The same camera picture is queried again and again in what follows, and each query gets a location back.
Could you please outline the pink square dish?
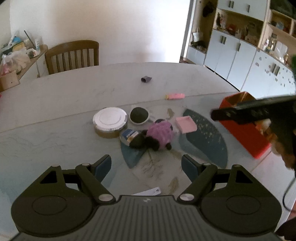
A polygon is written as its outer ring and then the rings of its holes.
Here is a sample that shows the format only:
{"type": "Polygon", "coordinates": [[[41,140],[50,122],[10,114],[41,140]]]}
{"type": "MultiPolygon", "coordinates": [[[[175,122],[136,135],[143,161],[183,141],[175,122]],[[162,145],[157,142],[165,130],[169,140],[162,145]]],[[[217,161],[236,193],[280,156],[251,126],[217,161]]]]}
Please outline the pink square dish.
{"type": "Polygon", "coordinates": [[[197,130],[197,125],[190,116],[176,118],[176,125],[182,134],[192,133],[197,130]]]}

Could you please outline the blue label plastic packet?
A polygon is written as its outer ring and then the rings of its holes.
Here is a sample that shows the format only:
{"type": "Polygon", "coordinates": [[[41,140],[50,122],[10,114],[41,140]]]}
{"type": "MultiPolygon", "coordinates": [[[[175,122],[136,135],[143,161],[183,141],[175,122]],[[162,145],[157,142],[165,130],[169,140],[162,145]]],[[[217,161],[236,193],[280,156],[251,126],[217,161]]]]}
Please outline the blue label plastic packet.
{"type": "Polygon", "coordinates": [[[120,141],[126,146],[130,146],[132,141],[139,135],[139,132],[132,129],[125,129],[120,133],[120,141]]]}

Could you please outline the red metal tin box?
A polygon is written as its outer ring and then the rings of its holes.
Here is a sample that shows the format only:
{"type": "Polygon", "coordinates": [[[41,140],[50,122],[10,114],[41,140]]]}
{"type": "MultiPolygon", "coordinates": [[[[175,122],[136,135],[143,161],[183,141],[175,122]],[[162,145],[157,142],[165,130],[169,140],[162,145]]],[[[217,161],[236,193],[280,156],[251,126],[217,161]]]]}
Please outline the red metal tin box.
{"type": "MultiPolygon", "coordinates": [[[[248,92],[239,92],[225,97],[220,104],[220,108],[228,108],[252,100],[255,100],[255,98],[248,92]]],[[[220,123],[255,159],[259,159],[270,148],[270,143],[259,132],[254,123],[239,125],[232,120],[223,120],[220,123]]]]}

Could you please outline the round silver lid tin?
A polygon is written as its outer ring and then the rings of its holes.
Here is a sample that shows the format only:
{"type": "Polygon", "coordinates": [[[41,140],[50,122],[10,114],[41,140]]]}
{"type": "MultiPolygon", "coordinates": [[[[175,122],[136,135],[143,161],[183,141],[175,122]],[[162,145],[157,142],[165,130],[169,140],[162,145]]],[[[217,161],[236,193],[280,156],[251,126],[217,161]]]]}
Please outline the round silver lid tin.
{"type": "Polygon", "coordinates": [[[100,137],[117,138],[127,125],[127,113],[121,108],[103,108],[93,116],[92,121],[100,137]]]}

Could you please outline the purple black plush toy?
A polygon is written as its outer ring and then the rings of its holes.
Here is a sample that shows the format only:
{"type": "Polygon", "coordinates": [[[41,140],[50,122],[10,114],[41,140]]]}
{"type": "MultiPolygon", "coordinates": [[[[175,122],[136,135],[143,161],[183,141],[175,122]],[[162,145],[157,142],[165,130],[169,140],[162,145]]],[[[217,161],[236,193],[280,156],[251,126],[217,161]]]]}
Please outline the purple black plush toy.
{"type": "Polygon", "coordinates": [[[174,136],[172,124],[167,120],[158,119],[147,130],[140,131],[139,135],[130,144],[130,147],[138,150],[171,150],[171,142],[174,136]]]}

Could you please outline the fish pattern table mat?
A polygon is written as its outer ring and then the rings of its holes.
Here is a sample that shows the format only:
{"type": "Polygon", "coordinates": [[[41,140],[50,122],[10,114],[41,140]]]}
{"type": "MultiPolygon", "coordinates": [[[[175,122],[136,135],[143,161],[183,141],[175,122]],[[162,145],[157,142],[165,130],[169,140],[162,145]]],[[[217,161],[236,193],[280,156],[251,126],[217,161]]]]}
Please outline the fish pattern table mat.
{"type": "Polygon", "coordinates": [[[184,154],[198,163],[226,168],[226,143],[210,120],[209,110],[197,105],[191,108],[156,105],[148,109],[156,118],[172,124],[171,149],[138,150],[119,143],[118,153],[111,155],[111,170],[103,180],[113,195],[140,194],[157,188],[162,195],[177,197],[191,184],[181,167],[184,154]]]}

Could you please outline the white cup dark contents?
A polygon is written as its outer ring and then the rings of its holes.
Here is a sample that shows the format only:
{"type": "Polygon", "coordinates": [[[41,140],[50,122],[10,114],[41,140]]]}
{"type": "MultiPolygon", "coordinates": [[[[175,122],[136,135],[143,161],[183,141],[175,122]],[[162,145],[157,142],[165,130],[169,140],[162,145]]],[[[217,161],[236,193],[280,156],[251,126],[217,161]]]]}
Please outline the white cup dark contents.
{"type": "Polygon", "coordinates": [[[132,105],[129,113],[129,119],[134,125],[143,125],[149,121],[153,122],[156,120],[148,109],[137,105],[132,105]]]}

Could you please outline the small grey cylinder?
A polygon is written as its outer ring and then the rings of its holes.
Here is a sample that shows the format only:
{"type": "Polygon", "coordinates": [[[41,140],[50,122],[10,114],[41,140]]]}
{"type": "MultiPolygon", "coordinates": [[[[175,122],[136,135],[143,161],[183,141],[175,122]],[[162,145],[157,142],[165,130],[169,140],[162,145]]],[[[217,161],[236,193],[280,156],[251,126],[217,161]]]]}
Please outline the small grey cylinder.
{"type": "Polygon", "coordinates": [[[144,76],[144,77],[141,78],[141,81],[142,81],[143,83],[148,83],[148,82],[150,82],[151,80],[152,80],[152,78],[149,77],[149,76],[144,76]]]}

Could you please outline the brown wooden chair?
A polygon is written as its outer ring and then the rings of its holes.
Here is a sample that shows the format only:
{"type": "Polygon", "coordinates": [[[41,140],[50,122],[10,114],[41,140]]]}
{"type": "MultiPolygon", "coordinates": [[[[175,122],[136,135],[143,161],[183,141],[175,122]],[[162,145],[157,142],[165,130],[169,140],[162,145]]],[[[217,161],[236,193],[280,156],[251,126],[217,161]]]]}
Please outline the brown wooden chair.
{"type": "Polygon", "coordinates": [[[99,65],[99,42],[79,40],[57,45],[45,53],[49,75],[99,65]]]}

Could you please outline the wooden side shelf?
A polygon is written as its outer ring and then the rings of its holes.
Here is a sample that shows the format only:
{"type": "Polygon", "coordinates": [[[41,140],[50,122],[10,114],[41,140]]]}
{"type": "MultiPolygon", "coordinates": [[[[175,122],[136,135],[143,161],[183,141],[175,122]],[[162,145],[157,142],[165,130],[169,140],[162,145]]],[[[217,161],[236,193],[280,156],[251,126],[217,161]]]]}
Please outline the wooden side shelf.
{"type": "Polygon", "coordinates": [[[48,75],[45,53],[48,46],[29,35],[23,39],[18,31],[1,47],[1,76],[16,72],[20,84],[48,75]]]}

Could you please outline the cardboard box on shelf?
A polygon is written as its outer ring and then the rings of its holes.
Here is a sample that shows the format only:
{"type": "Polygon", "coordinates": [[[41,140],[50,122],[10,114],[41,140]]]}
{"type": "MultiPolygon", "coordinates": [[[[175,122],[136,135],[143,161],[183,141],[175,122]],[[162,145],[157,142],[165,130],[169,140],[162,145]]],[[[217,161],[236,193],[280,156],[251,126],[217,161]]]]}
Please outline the cardboard box on shelf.
{"type": "Polygon", "coordinates": [[[20,85],[17,74],[15,71],[0,77],[0,91],[3,92],[7,89],[20,85]]]}

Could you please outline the white blue wall cabinet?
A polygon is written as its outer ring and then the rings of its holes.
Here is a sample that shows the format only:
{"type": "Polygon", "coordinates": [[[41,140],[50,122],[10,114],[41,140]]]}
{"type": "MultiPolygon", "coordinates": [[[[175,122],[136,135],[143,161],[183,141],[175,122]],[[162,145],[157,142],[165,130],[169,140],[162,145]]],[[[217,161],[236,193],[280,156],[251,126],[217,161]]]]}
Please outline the white blue wall cabinet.
{"type": "Polygon", "coordinates": [[[256,98],[295,94],[295,1],[190,1],[181,58],[256,98]]]}

